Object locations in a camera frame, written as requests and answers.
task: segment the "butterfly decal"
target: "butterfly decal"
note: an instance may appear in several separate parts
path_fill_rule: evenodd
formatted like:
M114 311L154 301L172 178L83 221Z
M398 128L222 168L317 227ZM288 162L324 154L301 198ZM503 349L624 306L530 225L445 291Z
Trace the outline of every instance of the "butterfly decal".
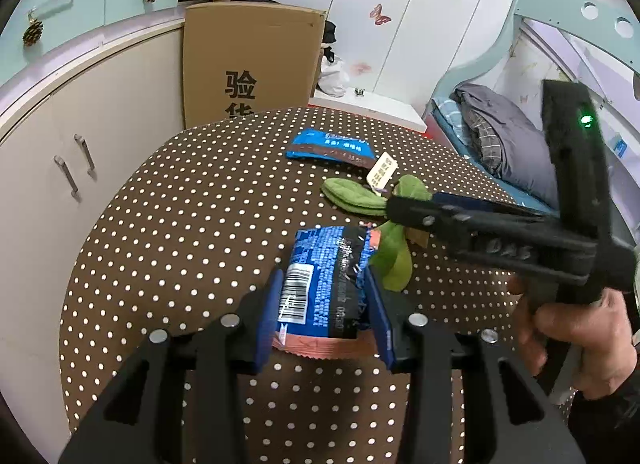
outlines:
M376 25L381 26L382 24L386 24L387 22L391 22L391 17L385 17L382 14L382 4L378 4L371 13L369 13L369 17L372 19L376 19Z

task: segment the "table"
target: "table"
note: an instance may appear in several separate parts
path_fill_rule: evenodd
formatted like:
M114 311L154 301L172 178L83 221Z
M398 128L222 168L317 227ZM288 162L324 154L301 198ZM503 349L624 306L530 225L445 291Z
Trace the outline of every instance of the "table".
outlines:
M321 195L326 177L363 179L361 168L287 159L290 140L314 127L366 139L389 152L400 175L432 192L513 200L451 150L398 126L324 108L265 112L181 132L158 149L100 216L74 267L60 322L60 368L70 428L121 361L153 329L173 334L234 311L239 298L287 262L297 229L362 223ZM404 290L452 329L493 328L513 344L502 270L450 260L441 243L410 245L414 275ZM463 395L454 381L452 462L462 462ZM273 351L257 377L242 377L251 462L396 461L408 377L371 355L321 361ZM189 437L194 390L186 385ZM195 462L185 444L183 462Z

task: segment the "blue bed sheet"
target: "blue bed sheet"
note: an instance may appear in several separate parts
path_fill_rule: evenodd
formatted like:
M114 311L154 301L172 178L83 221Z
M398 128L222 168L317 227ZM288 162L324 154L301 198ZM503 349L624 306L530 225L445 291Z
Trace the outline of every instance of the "blue bed sheet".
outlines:
M513 199L519 206L524 206L524 207L535 209L538 211L543 211L545 213L553 213L553 214L556 213L555 210L553 210L551 207L546 205L541 200L536 199L532 195L529 195L526 191L523 191L515 186L512 186L509 183L505 183L501 179L497 179L496 177L492 176L488 171L486 171L484 167L476 161L476 159L474 158L475 156L473 155L473 152L464 143L462 143L462 141L460 141L460 139L458 139L458 137L454 134L453 128L451 127L451 125L449 125L449 123L447 123L445 118L442 116L442 114L438 110L438 107L436 105L434 105L433 107L434 107L433 112L431 114L433 115L434 119L437 121L438 125L440 126L442 131L445 133L445 135L447 136L451 144L453 145L453 148L456 149L458 154L462 155L463 157L464 156L468 157L469 163L478 167L478 170L484 171L484 173L486 173L487 176L492 178L495 181L495 183L498 184L498 186L500 186L506 193L508 193L511 197L513 197Z

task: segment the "paper tag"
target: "paper tag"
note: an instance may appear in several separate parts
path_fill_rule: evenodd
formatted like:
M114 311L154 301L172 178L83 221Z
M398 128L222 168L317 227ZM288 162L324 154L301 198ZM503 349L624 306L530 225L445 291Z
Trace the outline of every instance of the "paper tag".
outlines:
M376 164L367 174L367 184L369 184L373 193L381 197L382 194L378 190L384 189L396 170L398 170L398 162L391 155L387 152L380 155Z
M281 323L280 332L278 332L278 341L280 342L281 345L284 346L286 340L287 340L287 324Z

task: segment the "snack package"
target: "snack package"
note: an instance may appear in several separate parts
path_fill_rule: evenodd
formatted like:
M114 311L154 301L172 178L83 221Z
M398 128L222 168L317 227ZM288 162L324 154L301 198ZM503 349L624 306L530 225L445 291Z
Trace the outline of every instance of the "snack package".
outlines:
M287 148L287 157L330 159L367 170L371 170L376 164L376 157L366 141L314 129L305 129L294 137Z
M287 268L273 346L312 358L375 352L364 313L364 268L377 232L330 226L300 230Z

